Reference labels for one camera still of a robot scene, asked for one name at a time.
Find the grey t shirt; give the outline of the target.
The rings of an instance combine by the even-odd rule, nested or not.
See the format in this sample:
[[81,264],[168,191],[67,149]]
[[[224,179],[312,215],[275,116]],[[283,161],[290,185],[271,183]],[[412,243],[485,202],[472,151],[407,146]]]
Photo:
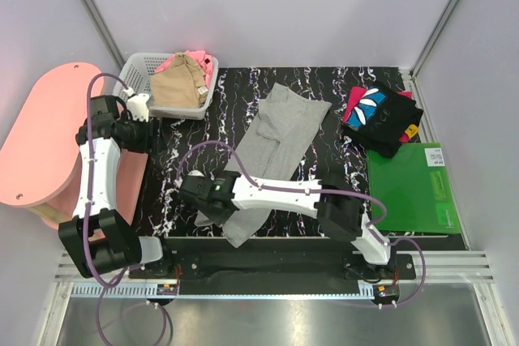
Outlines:
[[[320,130],[332,104],[309,100],[275,83],[235,151],[252,177],[288,181]],[[222,227],[235,248],[252,237],[272,209],[236,211]]]

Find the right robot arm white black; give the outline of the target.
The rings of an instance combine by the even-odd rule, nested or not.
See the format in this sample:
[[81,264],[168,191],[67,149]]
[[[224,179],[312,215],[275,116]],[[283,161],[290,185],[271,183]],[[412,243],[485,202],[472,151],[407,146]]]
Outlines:
[[389,240],[362,210],[364,201],[381,202],[349,190],[338,177],[288,182],[224,171],[211,179],[194,171],[183,178],[179,197],[219,226],[239,212],[248,220],[256,219],[260,210],[309,216],[326,237],[351,243],[375,277],[386,278],[397,269]]

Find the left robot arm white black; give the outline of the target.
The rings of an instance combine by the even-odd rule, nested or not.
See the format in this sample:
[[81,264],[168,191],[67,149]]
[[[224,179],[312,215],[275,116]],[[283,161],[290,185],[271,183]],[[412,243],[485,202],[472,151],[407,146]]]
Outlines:
[[84,278],[146,265],[156,277],[169,276],[175,258],[157,237],[140,237],[117,205],[117,175],[123,151],[150,154],[159,148],[159,123],[150,119],[149,96],[97,96],[75,141],[81,180],[73,217],[58,226],[66,252]]

